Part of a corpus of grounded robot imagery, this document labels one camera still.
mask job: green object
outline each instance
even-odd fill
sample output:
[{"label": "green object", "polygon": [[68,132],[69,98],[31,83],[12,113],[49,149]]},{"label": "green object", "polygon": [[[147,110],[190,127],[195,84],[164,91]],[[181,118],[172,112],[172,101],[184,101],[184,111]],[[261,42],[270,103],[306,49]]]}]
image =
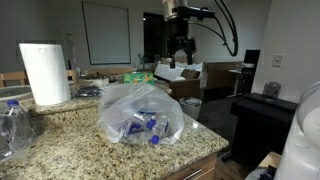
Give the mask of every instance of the green object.
[{"label": "green object", "polygon": [[150,72],[127,73],[123,75],[123,82],[153,84],[153,74]]}]

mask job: trash can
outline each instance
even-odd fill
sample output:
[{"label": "trash can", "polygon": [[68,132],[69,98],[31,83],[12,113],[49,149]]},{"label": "trash can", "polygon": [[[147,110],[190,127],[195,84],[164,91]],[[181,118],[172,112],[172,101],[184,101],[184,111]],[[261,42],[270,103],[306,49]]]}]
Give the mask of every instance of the trash can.
[{"label": "trash can", "polygon": [[197,98],[179,99],[182,111],[193,119],[198,119],[202,101]]}]

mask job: black desk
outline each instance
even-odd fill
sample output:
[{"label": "black desk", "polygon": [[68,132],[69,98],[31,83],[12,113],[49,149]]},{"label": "black desk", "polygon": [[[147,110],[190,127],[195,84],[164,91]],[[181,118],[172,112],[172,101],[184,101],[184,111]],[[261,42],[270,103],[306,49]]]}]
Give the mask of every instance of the black desk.
[{"label": "black desk", "polygon": [[270,151],[282,154],[297,104],[252,93],[232,103],[238,116],[232,159],[256,167]]}]

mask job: wall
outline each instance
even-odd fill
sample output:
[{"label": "wall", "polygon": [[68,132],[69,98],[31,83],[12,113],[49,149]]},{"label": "wall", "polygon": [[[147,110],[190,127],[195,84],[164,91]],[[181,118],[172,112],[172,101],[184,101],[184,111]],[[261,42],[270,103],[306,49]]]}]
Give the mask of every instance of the wall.
[{"label": "wall", "polygon": [[[111,65],[90,65],[81,0],[14,0],[1,2],[0,72],[23,70],[23,61],[16,58],[16,41],[60,40],[61,32],[72,33],[77,64],[81,69]],[[143,53],[143,12],[161,14],[161,1],[147,0],[88,0],[129,9],[131,64],[137,66],[138,53]]]},{"label": "wall", "polygon": [[[227,5],[233,15],[239,36],[239,53],[232,57],[222,40],[211,31],[196,25],[190,25],[192,35],[196,38],[197,53],[195,62],[228,62],[242,61],[246,49],[260,49],[268,20],[271,0],[230,0]],[[215,4],[208,4],[209,9],[216,12],[217,18],[222,23],[228,42],[233,49],[232,36],[225,18]],[[216,22],[206,19],[203,23],[219,31]]]},{"label": "wall", "polygon": [[[319,17],[320,1],[273,1],[253,92],[276,81],[281,99],[298,102],[303,89],[320,80]],[[281,68],[272,67],[275,54],[285,54]]]}]

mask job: plastic bag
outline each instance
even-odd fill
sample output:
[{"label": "plastic bag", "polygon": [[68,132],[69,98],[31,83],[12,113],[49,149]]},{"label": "plastic bag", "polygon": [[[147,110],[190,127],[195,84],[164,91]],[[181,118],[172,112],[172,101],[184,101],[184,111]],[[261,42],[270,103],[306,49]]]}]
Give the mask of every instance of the plastic bag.
[{"label": "plastic bag", "polygon": [[135,116],[153,114],[149,120],[154,117],[168,120],[166,135],[160,138],[159,144],[174,144],[184,128],[183,112],[179,103],[163,90],[144,83],[107,87],[102,93],[99,114],[98,125],[113,143],[139,143],[146,141],[146,136],[151,138],[150,133],[156,131],[154,128],[153,131],[128,135],[130,127],[139,119]]}]

